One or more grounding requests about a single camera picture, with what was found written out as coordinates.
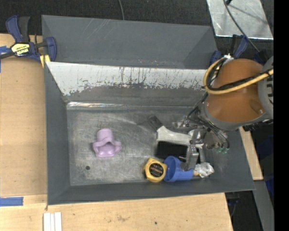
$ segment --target purple toy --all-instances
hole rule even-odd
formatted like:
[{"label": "purple toy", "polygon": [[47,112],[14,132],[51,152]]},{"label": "purple toy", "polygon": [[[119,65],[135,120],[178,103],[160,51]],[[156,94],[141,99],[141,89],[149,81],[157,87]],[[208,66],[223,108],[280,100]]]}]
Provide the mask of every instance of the purple toy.
[{"label": "purple toy", "polygon": [[108,128],[99,130],[96,137],[93,149],[97,157],[112,157],[122,148],[121,142],[115,141],[112,130]]}]

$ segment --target wooden table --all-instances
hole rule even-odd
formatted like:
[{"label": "wooden table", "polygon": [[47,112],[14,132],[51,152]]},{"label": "wooden table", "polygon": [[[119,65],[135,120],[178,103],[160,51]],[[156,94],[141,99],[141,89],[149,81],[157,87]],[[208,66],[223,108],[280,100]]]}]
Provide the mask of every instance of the wooden table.
[{"label": "wooden table", "polygon": [[[13,43],[0,34],[0,46]],[[0,231],[41,231],[45,212],[62,212],[64,231],[233,230],[224,193],[47,206],[43,81],[37,62],[2,61],[0,197],[24,196],[24,205],[0,208]],[[263,180],[251,135],[242,129],[241,135],[253,178]]]}]

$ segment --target black floor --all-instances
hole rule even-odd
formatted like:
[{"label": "black floor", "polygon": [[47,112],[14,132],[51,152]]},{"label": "black floor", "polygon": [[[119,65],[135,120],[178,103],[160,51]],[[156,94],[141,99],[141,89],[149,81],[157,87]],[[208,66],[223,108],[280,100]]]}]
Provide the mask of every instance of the black floor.
[{"label": "black floor", "polygon": [[[210,13],[206,0],[121,0],[125,19],[162,23],[211,26]],[[274,0],[261,0],[272,34],[274,34]],[[5,20],[10,16],[30,16],[29,33],[41,35],[41,15],[64,15],[78,17],[95,17],[122,19],[117,0],[0,0],[0,32],[6,32]],[[268,56],[274,54],[273,42],[253,40],[258,49],[266,49]],[[216,38],[218,49],[228,53],[230,38]],[[252,58],[253,47],[248,46],[242,58]],[[272,134],[272,127],[253,132],[254,141]],[[233,214],[235,231],[262,230],[253,200],[252,192],[239,195],[227,195],[236,198],[236,207],[229,206]]]}]

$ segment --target tape measure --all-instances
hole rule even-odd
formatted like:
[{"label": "tape measure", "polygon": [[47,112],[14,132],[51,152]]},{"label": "tape measure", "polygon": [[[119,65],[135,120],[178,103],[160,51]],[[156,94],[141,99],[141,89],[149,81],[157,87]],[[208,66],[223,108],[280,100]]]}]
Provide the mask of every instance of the tape measure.
[{"label": "tape measure", "polygon": [[144,166],[145,177],[151,182],[160,182],[164,179],[167,171],[167,165],[154,158],[149,158]]}]

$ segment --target gray bin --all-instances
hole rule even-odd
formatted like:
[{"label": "gray bin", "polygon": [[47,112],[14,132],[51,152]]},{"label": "gray bin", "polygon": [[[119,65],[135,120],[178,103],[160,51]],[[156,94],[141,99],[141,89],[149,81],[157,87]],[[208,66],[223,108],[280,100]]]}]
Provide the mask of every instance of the gray bin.
[{"label": "gray bin", "polygon": [[[203,94],[216,50],[210,27],[43,16],[43,36],[58,46],[44,71],[48,204],[254,189],[238,131],[229,133],[228,153],[206,151],[215,170],[207,179],[151,183],[143,176],[156,148],[147,118],[172,129]],[[122,142],[113,158],[92,150],[102,128]]]}]

